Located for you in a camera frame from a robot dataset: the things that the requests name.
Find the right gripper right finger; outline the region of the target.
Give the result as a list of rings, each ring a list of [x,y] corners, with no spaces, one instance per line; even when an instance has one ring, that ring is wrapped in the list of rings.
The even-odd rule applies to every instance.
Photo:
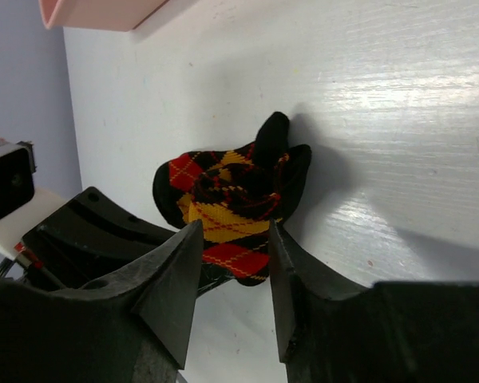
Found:
[[[325,342],[327,311],[366,291],[305,251],[282,224],[269,227],[269,277],[279,360],[288,363],[304,341]]]

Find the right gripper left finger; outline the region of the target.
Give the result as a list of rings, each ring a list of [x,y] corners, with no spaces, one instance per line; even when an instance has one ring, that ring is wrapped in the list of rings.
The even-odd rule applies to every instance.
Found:
[[[204,237],[197,220],[146,255],[80,291],[98,302],[123,302],[144,337],[178,369],[185,367],[200,280]]]

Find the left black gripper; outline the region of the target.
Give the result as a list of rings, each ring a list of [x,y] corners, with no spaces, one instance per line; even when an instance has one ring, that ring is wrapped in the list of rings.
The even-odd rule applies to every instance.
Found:
[[[174,235],[89,187],[23,235],[21,252],[33,262],[23,281],[42,290],[80,288]]]

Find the red orange argyle sock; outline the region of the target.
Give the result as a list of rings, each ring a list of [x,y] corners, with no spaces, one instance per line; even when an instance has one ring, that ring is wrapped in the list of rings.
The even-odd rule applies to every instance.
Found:
[[[235,279],[257,286],[268,275],[268,231],[302,199],[312,151],[290,146],[290,121],[272,113],[249,144],[227,151],[185,152],[155,172],[152,197],[178,229],[199,220],[204,230],[201,287]]]

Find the pink divided organizer box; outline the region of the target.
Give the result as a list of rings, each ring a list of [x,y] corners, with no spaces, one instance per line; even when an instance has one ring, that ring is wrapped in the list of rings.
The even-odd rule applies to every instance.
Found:
[[[39,0],[46,29],[55,26],[127,32],[157,12],[165,0]]]

